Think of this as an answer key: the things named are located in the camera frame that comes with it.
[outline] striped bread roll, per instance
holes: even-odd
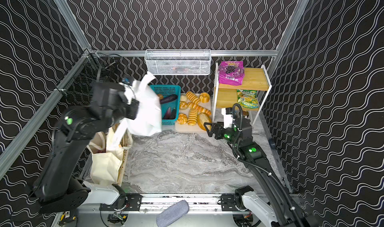
[[[192,103],[200,104],[200,99],[191,91],[188,91],[185,95]]]
[[[188,125],[195,125],[197,124],[197,109],[190,109],[188,114]]]
[[[204,107],[201,107],[200,105],[196,105],[196,104],[194,104],[192,102],[188,103],[188,107],[191,108],[191,109],[197,109],[197,111],[199,113],[206,113],[208,115],[211,115],[211,111],[210,110],[208,110],[208,109],[206,109]]]

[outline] teal plastic basket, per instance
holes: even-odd
[[[169,95],[177,95],[177,100],[161,105],[161,116],[163,117],[166,114],[167,109],[170,107],[171,111],[176,109],[176,118],[175,119],[163,119],[161,121],[164,125],[173,125],[175,124],[179,116],[179,105],[180,105],[180,92],[181,87],[178,85],[150,85],[151,89],[156,94],[161,94],[164,97]]]

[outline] marble tabletop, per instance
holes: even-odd
[[[222,115],[216,113],[215,122],[222,121]],[[252,135],[281,178],[259,119]],[[233,193],[236,188],[249,185],[255,192],[263,193],[223,139],[209,138],[206,133],[177,133],[173,126],[164,126],[161,133],[150,137],[133,136],[133,142],[123,177],[126,191]]]

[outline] wooden shelf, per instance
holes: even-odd
[[[216,108],[228,108],[232,107],[234,103],[237,103],[237,91],[230,89],[219,89],[217,92]],[[243,110],[258,111],[259,108],[249,109],[242,107]]]
[[[230,90],[268,90],[268,82],[265,77],[265,73],[261,68],[244,68],[244,79],[242,85],[218,85],[219,89]]]

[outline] eggplant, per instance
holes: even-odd
[[[166,114],[164,115],[163,119],[169,119],[170,118],[170,107],[167,109]]]
[[[166,104],[169,102],[172,102],[174,100],[177,100],[177,95],[169,95],[167,97],[164,97],[160,100],[160,104]]]
[[[176,118],[176,109],[173,109],[169,119],[175,119],[175,118]]]

